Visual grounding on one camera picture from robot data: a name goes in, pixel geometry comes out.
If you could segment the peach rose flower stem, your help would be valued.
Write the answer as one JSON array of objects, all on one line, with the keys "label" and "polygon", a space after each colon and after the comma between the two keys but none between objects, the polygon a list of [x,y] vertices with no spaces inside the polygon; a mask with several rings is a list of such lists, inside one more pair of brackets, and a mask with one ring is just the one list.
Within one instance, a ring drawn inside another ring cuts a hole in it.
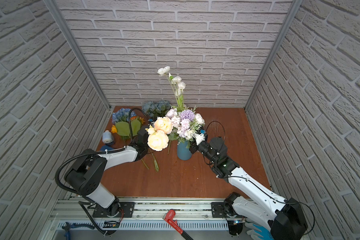
[{"label": "peach rose flower stem", "polygon": [[154,151],[162,151],[168,146],[169,134],[173,130],[173,124],[168,117],[159,117],[145,129],[148,133],[148,146]]}]

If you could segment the pink white hydrangea bouquet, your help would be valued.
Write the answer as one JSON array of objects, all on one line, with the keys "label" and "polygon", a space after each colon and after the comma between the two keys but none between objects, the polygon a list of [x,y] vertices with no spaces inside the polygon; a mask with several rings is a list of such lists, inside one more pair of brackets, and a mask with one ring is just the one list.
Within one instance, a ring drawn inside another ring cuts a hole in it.
[{"label": "pink white hydrangea bouquet", "polygon": [[194,142],[194,134],[204,130],[205,120],[195,109],[178,112],[176,108],[172,108],[165,117],[170,118],[173,124],[173,130],[169,134],[170,141]]}]

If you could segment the dusty blue hydrangea flower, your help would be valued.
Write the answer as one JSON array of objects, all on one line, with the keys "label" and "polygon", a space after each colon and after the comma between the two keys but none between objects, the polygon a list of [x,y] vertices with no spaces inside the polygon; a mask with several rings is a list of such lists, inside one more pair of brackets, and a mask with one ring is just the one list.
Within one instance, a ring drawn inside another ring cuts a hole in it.
[{"label": "dusty blue hydrangea flower", "polygon": [[164,117],[171,108],[170,102],[166,100],[157,103],[146,102],[142,105],[142,110],[149,117],[150,122],[156,121],[158,117]]}]

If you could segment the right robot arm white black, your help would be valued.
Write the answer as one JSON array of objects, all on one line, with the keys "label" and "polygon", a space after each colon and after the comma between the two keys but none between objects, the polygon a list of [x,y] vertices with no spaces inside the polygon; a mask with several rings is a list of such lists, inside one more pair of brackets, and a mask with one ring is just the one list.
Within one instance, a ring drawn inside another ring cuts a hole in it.
[{"label": "right robot arm white black", "polygon": [[248,198],[232,193],[225,199],[228,216],[242,216],[265,228],[275,240],[299,240],[313,228],[308,226],[304,203],[277,195],[252,178],[227,154],[228,148],[221,137],[208,140],[203,127],[196,131],[190,146],[191,153],[200,152],[219,179],[236,187]]}]

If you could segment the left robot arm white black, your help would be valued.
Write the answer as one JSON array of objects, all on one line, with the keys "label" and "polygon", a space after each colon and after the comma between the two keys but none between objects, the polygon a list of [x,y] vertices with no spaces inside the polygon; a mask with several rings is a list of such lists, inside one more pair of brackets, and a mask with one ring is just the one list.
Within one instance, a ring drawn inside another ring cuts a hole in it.
[{"label": "left robot arm white black", "polygon": [[139,161],[148,151],[148,133],[140,127],[137,136],[131,136],[131,143],[125,147],[110,151],[87,149],[68,159],[56,170],[55,182],[59,188],[86,199],[86,202],[79,201],[79,205],[94,228],[104,236],[110,236],[114,231],[104,231],[100,228],[86,205],[95,205],[97,210],[104,211],[108,217],[114,217],[118,213],[121,213],[123,217],[124,210],[119,199],[101,184],[101,179],[105,170],[124,163]]}]

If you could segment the white poppy flower stem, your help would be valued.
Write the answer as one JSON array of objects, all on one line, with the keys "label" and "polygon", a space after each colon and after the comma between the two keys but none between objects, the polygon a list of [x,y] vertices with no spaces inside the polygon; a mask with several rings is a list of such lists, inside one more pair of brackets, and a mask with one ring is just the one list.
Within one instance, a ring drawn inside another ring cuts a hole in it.
[{"label": "white poppy flower stem", "polygon": [[186,84],[185,82],[182,81],[182,78],[179,76],[172,76],[170,73],[171,68],[169,66],[166,66],[164,68],[159,68],[158,69],[158,74],[161,77],[166,77],[171,85],[171,88],[174,92],[175,95],[175,99],[176,99],[176,103],[177,103],[177,110],[178,111],[183,111],[185,110],[185,105],[184,105],[184,90],[186,88]]}]

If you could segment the blue ceramic vase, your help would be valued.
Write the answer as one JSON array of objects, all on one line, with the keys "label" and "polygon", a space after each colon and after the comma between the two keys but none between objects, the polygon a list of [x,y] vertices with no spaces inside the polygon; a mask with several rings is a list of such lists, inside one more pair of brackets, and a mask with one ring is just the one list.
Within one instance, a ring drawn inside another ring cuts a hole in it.
[{"label": "blue ceramic vase", "polygon": [[180,142],[177,145],[177,156],[180,160],[187,161],[192,157],[189,141]]}]

